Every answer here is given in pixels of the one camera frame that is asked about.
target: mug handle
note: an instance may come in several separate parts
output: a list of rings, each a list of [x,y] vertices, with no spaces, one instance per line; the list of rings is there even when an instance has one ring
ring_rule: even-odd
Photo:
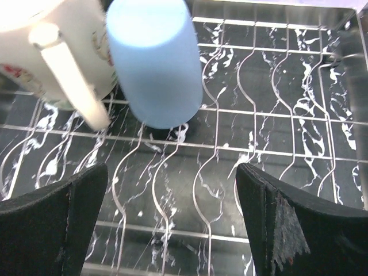
[[[72,106],[94,131],[109,126],[110,119],[104,104],[96,99],[94,88],[89,85],[79,69],[67,43],[55,24],[35,26],[28,36],[41,53]]]

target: stainless steel rack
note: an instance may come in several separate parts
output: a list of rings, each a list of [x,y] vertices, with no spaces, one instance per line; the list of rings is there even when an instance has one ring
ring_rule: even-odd
[[[218,150],[222,150],[222,151],[233,151],[233,152],[244,152],[244,153],[248,153],[250,154],[250,157],[248,158],[247,162],[252,161],[256,155],[258,154],[267,154],[267,155],[275,155],[275,156],[287,156],[287,157],[291,157],[292,161],[287,165],[287,167],[285,167],[284,171],[281,173],[281,175],[279,176],[280,179],[282,179],[282,177],[284,176],[284,174],[292,169],[295,159],[296,158],[311,158],[311,159],[323,159],[323,160],[327,160],[330,163],[331,169],[330,171],[325,174],[321,181],[320,181],[320,187],[319,187],[319,191],[321,190],[321,187],[324,183],[324,181],[331,176],[332,179],[332,185],[333,185],[333,199],[335,203],[339,203],[338,201],[338,191],[337,191],[337,187],[336,187],[336,183],[335,183],[335,168],[336,168],[336,161],[347,161],[347,162],[356,162],[356,163],[368,163],[368,160],[360,160],[358,158],[356,159],[352,159],[352,158],[345,158],[343,156],[336,156],[336,152],[335,152],[335,145],[334,145],[334,133],[332,131],[332,126],[331,123],[344,123],[344,124],[349,124],[349,125],[361,125],[361,126],[368,126],[368,122],[364,122],[364,121],[354,121],[354,120],[347,120],[347,121],[341,121],[341,120],[337,120],[337,119],[333,119],[330,117],[329,112],[327,110],[327,104],[325,102],[325,95],[324,95],[324,86],[323,86],[323,77],[321,74],[321,71],[323,68],[326,67],[331,67],[334,66],[335,64],[324,64],[323,63],[323,57],[324,56],[334,56],[335,53],[333,52],[324,52],[323,50],[323,43],[322,43],[322,32],[324,31],[328,31],[329,28],[326,28],[320,20],[320,24],[319,26],[310,26],[310,25],[297,25],[297,24],[287,24],[287,23],[277,23],[277,22],[259,22],[256,20],[256,16],[257,14],[255,13],[254,15],[254,21],[250,21],[250,20],[232,20],[232,19],[220,19],[220,18],[211,18],[211,17],[196,17],[195,14],[193,15],[193,21],[194,22],[201,22],[203,24],[206,23],[213,23],[213,24],[218,24],[219,25],[219,37],[218,37],[218,43],[199,43],[200,47],[209,47],[209,48],[213,48],[214,49],[214,54],[212,55],[212,57],[208,60],[208,62],[205,64],[204,69],[203,69],[203,76],[205,75],[205,71],[207,69],[207,66],[214,60],[216,60],[220,55],[221,55],[221,51],[223,49],[238,49],[238,50],[246,50],[246,51],[250,51],[249,54],[240,62],[238,69],[237,69],[237,73],[236,73],[236,78],[237,78],[237,85],[241,91],[242,96],[251,104],[252,109],[250,110],[234,110],[234,109],[223,109],[220,108],[220,105],[218,103],[218,100],[216,97],[214,97],[214,95],[212,94],[212,92],[208,89],[206,82],[205,82],[205,78],[203,78],[203,87],[204,87],[204,91],[206,93],[206,95],[213,101],[213,105],[212,106],[202,106],[200,109],[204,110],[206,112],[212,112],[214,114],[216,114],[216,127],[215,127],[215,134],[214,134],[214,143],[213,144],[199,144],[199,143],[187,143],[185,141],[182,141],[182,137],[180,137],[180,132],[181,132],[181,128],[179,128],[179,135],[176,139],[176,141],[169,141],[169,140],[154,140],[154,139],[145,139],[142,138],[142,133],[143,133],[143,128],[144,125],[142,124],[140,127],[139,132],[137,133],[137,135],[135,137],[123,137],[123,136],[116,136],[116,135],[106,135],[107,130],[98,132],[98,133],[86,133],[86,132],[79,132],[78,130],[74,130],[72,127],[72,123],[75,120],[75,118],[78,117],[78,115],[76,113],[73,113],[70,120],[68,121],[68,123],[65,125],[63,130],[55,130],[55,129],[41,129],[37,126],[37,123],[39,121],[40,118],[40,113],[43,107],[43,104],[38,101],[36,104],[36,107],[34,109],[32,118],[31,118],[31,122],[29,124],[28,127],[23,127],[23,126],[15,126],[15,125],[7,125],[7,124],[3,124],[0,125],[0,128],[3,129],[15,129],[15,130],[20,130],[20,131],[25,131],[26,132],[26,138],[24,138],[21,142],[19,142],[15,147],[13,147],[8,154],[6,155],[6,157],[4,158],[4,160],[2,161],[1,167],[0,167],[0,181],[1,183],[3,182],[3,169],[4,169],[4,165],[6,162],[8,162],[8,158],[9,156],[12,154],[12,152],[16,149],[16,148],[22,148],[21,154],[18,157],[17,160],[17,167],[14,171],[14,177],[12,179],[11,185],[8,189],[8,192],[6,194],[4,194],[5,198],[10,198],[12,196],[12,191],[14,189],[14,185],[16,183],[17,180],[17,176],[19,173],[19,169],[20,169],[20,165],[22,163],[22,159],[24,157],[24,149],[26,146],[26,142],[31,139],[35,133],[53,133],[53,134],[58,134],[61,135],[63,140],[56,145],[51,151],[49,151],[48,155],[45,156],[44,160],[41,163],[41,166],[37,172],[37,177],[36,177],[36,183],[40,183],[40,174],[41,171],[45,165],[46,160],[49,158],[50,154],[53,153],[54,151],[56,151],[59,147],[61,147],[62,145],[65,145],[68,143],[68,141],[74,137],[74,136],[79,136],[79,137],[90,137],[90,138],[96,138],[99,137],[101,138],[101,142],[99,144],[96,145],[96,147],[90,151],[90,153],[88,155],[86,155],[81,163],[78,165],[76,171],[81,170],[87,162],[87,159],[89,158],[89,155],[92,154],[93,151],[97,150],[99,147],[101,147],[104,143],[105,140],[113,140],[113,141],[128,141],[131,143],[136,143],[136,146],[134,147],[134,149],[132,149],[128,154],[126,154],[125,156],[122,157],[120,163],[117,165],[117,167],[115,168],[114,171],[114,176],[112,179],[112,195],[113,195],[113,200],[114,203],[116,204],[117,209],[119,210],[119,212],[122,215],[122,223],[109,223],[106,221],[97,221],[97,225],[102,226],[102,227],[112,227],[112,228],[116,228],[116,229],[120,229],[122,230],[122,234],[121,234],[121,240],[120,240],[120,244],[119,244],[119,255],[118,255],[118,261],[117,261],[117,265],[113,265],[112,267],[110,266],[104,266],[104,265],[97,265],[97,264],[92,264],[92,263],[86,263],[85,265],[85,269],[88,271],[96,271],[103,274],[103,275],[110,275],[111,273],[116,273],[118,275],[163,275],[165,274],[165,268],[166,268],[166,258],[167,258],[167,250],[168,250],[168,242],[170,239],[170,235],[178,235],[178,236],[192,236],[192,237],[198,237],[198,238],[204,238],[208,241],[208,252],[207,252],[207,265],[206,265],[206,274],[208,276],[212,275],[212,241],[214,240],[220,240],[220,241],[227,241],[227,242],[235,242],[235,243],[243,243],[243,244],[248,244],[249,241],[246,238],[243,237],[229,237],[229,236],[221,236],[221,235],[214,235],[212,233],[212,226],[211,226],[211,221],[208,220],[208,218],[205,217],[205,215],[203,214],[201,208],[198,206],[197,203],[197,197],[196,197],[196,185],[198,185],[198,177],[200,177],[200,173],[202,171],[202,169],[213,159],[216,158],[216,155],[218,153]],[[248,46],[238,46],[238,45],[229,45],[229,44],[225,44],[224,43],[224,27],[226,25],[241,25],[241,26],[251,26],[254,29],[253,32],[253,38],[252,38],[252,46],[248,47]],[[258,27],[267,27],[267,28],[281,28],[281,29],[285,29],[286,30],[286,48],[262,48],[262,47],[256,47],[256,36],[257,36],[257,28]],[[302,30],[313,30],[313,31],[317,31],[319,34],[319,50],[318,51],[307,51],[307,50],[296,50],[296,49],[290,49],[289,47],[289,32],[290,30],[295,30],[295,29],[302,29]],[[247,60],[255,53],[255,52],[277,52],[277,53],[282,53],[285,54],[284,58],[278,62],[278,64],[275,66],[275,68],[273,69],[273,73],[271,75],[271,85],[272,85],[272,91],[270,91],[271,93],[273,93],[278,101],[286,108],[286,110],[289,112],[289,114],[282,114],[282,113],[276,113],[276,112],[263,112],[261,110],[259,110],[257,108],[257,102],[254,101],[248,94],[247,94],[247,88],[243,87],[243,85],[240,82],[240,70],[242,69],[242,67],[247,63]],[[319,58],[319,62],[317,62],[316,65],[313,66],[313,68],[311,69],[311,71],[309,72],[309,75],[307,76],[307,81],[308,81],[308,86],[311,85],[311,81],[310,81],[310,77],[311,74],[315,71],[317,71],[318,76],[319,76],[319,80],[318,80],[318,84],[319,84],[319,90],[321,91],[321,99],[322,99],[322,104],[319,104],[313,95],[309,95],[310,100],[313,102],[313,104],[315,105],[315,107],[317,109],[319,109],[324,117],[323,118],[318,118],[318,117],[310,117],[310,116],[297,116],[296,114],[294,114],[293,112],[293,108],[288,105],[288,103],[282,98],[280,91],[277,88],[277,85],[275,85],[275,72],[277,72],[277,69],[281,66],[281,64],[283,62],[285,62],[287,60],[287,58],[292,55],[292,54],[308,54],[308,55],[315,55]],[[18,94],[22,94],[22,95],[28,95],[27,92],[18,92]],[[124,101],[124,100],[119,100],[119,99],[114,99],[115,93],[111,93],[110,98],[109,99],[105,99],[104,102],[106,104],[108,104],[109,107],[109,112],[111,112],[112,109],[112,105],[113,104],[117,104],[117,105],[127,105],[128,102]],[[285,151],[270,151],[267,150],[266,148],[258,148],[258,141],[257,141],[257,135],[254,135],[254,139],[253,141],[251,141],[251,145],[252,147],[243,147],[243,148],[238,148],[238,147],[230,147],[230,146],[224,146],[224,145],[219,145],[218,143],[218,136],[219,136],[219,115],[220,114],[225,114],[225,113],[232,113],[232,114],[245,114],[245,115],[249,115],[253,117],[253,133],[257,133],[257,118],[258,117],[274,117],[274,118],[285,118],[285,119],[289,119],[290,120],[290,127],[292,129],[291,131],[291,135],[292,135],[292,150],[291,152],[285,152]],[[294,130],[295,126],[294,126],[294,121],[295,120],[305,120],[305,121],[320,121],[320,122],[325,122],[325,127],[327,130],[327,142],[328,142],[328,154],[327,155],[311,155],[311,154],[298,154],[296,153],[296,147],[295,147],[295,140],[296,140],[296,132]],[[127,214],[125,211],[125,205],[123,202],[119,201],[118,195],[116,193],[116,187],[117,185],[119,185],[118,180],[116,180],[116,176],[117,176],[117,172],[119,171],[119,169],[121,168],[122,164],[124,164],[124,162],[126,161],[126,159],[131,156],[132,154],[134,154],[137,150],[139,150],[139,147],[141,146],[142,143],[151,143],[153,145],[171,145],[173,147],[175,147],[175,150],[165,156],[164,159],[161,160],[160,164],[158,165],[158,167],[156,168],[153,180],[152,180],[152,186],[151,186],[151,193],[154,199],[154,203],[155,203],[155,208],[157,209],[157,211],[159,212],[159,214],[161,215],[163,222],[164,222],[164,230],[162,229],[157,229],[154,227],[145,227],[142,225],[132,225],[132,224],[128,224],[127,223]],[[207,159],[206,162],[204,162],[199,170],[197,171],[195,178],[193,179],[193,189],[192,189],[192,196],[193,196],[193,204],[195,206],[196,211],[198,212],[200,218],[202,218],[204,224],[206,225],[206,232],[205,233],[197,233],[197,232],[188,232],[188,231],[180,231],[180,230],[176,230],[176,229],[169,229],[169,221],[168,221],[168,215],[167,213],[165,213],[165,211],[163,210],[163,208],[161,207],[156,193],[155,193],[155,185],[156,185],[156,176],[157,173],[159,172],[161,166],[164,166],[165,163],[167,163],[167,161],[172,158],[177,150],[180,147],[191,147],[191,148],[206,148],[208,150],[213,150],[213,154]],[[239,202],[237,200],[237,194],[236,194],[236,186],[235,183],[233,184],[233,192],[235,194],[235,199],[236,199],[236,206],[237,209],[239,211],[239,213],[242,215],[242,210],[240,208]],[[149,273],[146,274],[145,271],[136,271],[136,270],[132,270],[132,269],[125,269],[121,266],[121,252],[124,249],[124,235],[125,235],[125,231],[126,230],[133,230],[133,231],[141,231],[141,232],[148,232],[148,233],[161,233],[163,235],[163,260],[162,260],[162,267],[160,269],[160,272],[155,274],[155,273]]]

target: floral mug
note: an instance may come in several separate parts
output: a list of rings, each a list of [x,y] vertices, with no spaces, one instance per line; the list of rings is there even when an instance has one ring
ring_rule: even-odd
[[[117,83],[99,0],[13,0],[0,10],[0,72],[95,131]]]

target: floral pattern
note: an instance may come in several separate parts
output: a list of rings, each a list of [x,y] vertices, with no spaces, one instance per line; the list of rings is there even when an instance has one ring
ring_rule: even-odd
[[[111,59],[110,47],[109,47],[108,38],[107,38],[107,34],[106,34],[106,25],[103,28],[103,35],[100,38],[100,40],[98,40],[97,32],[92,33],[92,45],[93,45],[93,48],[94,48],[96,54],[102,60],[106,60],[107,63],[109,63],[110,66],[114,65],[113,61]]]
[[[43,90],[42,83],[26,69],[11,64],[0,63],[0,72],[24,89],[33,92],[37,97],[42,98],[44,96],[45,91]]]

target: blue cup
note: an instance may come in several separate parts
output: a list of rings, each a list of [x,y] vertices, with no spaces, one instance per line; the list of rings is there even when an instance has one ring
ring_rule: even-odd
[[[203,91],[198,41],[183,0],[114,0],[110,54],[137,119],[156,129],[189,121]]]

